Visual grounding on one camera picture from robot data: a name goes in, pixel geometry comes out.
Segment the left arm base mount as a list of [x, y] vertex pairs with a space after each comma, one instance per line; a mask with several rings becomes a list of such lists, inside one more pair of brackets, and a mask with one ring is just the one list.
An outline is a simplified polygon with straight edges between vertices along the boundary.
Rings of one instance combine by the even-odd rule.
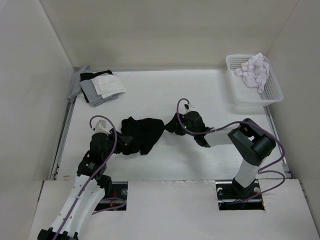
[[103, 198], [95, 207], [94, 212], [101, 210], [125, 211], [127, 205], [120, 206], [123, 205], [128, 198], [128, 186], [129, 183], [127, 181], [112, 182]]

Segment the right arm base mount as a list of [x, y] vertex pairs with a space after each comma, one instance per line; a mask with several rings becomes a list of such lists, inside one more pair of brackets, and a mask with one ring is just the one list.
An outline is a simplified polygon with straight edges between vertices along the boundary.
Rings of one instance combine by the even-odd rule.
[[236, 193], [233, 189], [232, 181], [216, 181], [215, 187], [218, 208], [221, 211], [265, 210], [264, 201], [261, 195], [247, 200], [261, 192], [258, 180], [255, 180], [245, 193]]

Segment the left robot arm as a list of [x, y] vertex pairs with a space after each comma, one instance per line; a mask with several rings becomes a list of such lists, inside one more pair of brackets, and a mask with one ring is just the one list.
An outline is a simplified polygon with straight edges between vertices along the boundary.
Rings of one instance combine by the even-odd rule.
[[37, 239], [78, 240], [91, 216], [97, 213], [100, 202], [109, 202], [111, 206], [105, 208], [109, 211], [126, 205], [126, 199], [112, 194], [112, 179], [104, 172], [109, 158], [125, 152], [132, 141], [132, 136], [113, 130], [92, 135], [66, 202], [54, 222], [48, 229], [42, 229]]

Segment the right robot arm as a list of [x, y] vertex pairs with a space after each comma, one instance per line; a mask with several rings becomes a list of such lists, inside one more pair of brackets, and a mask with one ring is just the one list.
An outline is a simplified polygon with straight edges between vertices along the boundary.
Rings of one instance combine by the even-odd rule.
[[164, 129], [179, 136], [191, 135], [198, 145], [205, 148], [234, 145], [242, 157], [231, 185], [231, 193], [237, 199], [250, 192], [262, 163], [276, 147], [275, 140], [250, 118], [242, 120], [236, 128], [227, 126], [216, 130], [206, 126], [200, 114], [191, 110], [175, 114]]

